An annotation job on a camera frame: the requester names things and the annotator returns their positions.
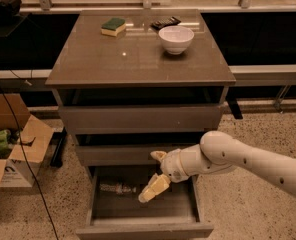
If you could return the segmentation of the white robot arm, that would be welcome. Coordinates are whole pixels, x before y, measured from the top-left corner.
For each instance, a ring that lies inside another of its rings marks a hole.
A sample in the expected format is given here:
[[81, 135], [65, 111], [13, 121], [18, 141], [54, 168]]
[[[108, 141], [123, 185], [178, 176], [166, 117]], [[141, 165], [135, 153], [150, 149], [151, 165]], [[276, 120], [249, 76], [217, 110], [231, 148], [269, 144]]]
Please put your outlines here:
[[199, 144], [170, 152], [152, 151], [160, 162], [161, 175], [154, 174], [138, 200], [147, 203], [167, 190], [170, 183], [200, 174], [224, 173], [243, 168], [296, 197], [296, 159], [244, 144], [220, 132], [205, 133]]

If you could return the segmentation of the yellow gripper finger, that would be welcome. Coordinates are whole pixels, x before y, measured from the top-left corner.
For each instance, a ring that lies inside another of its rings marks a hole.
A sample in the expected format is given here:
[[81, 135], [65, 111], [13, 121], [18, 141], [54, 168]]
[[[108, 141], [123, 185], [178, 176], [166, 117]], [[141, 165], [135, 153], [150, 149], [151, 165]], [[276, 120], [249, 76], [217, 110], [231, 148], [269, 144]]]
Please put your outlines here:
[[165, 190], [167, 190], [169, 186], [170, 179], [167, 175], [154, 174], [149, 180], [147, 186], [139, 194], [138, 200], [141, 203], [147, 203]]
[[157, 160], [158, 162], [162, 162], [167, 153], [165, 151], [152, 151], [150, 155], [153, 159]]

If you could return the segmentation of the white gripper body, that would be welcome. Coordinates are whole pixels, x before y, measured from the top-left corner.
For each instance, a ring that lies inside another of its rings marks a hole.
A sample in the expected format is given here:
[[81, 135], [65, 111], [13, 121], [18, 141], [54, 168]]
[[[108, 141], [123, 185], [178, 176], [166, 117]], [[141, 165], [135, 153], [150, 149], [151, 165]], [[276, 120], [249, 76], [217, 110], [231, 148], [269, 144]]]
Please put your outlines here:
[[183, 169], [180, 149], [164, 153], [161, 158], [161, 171], [170, 178], [173, 183], [179, 183], [189, 179], [189, 176]]

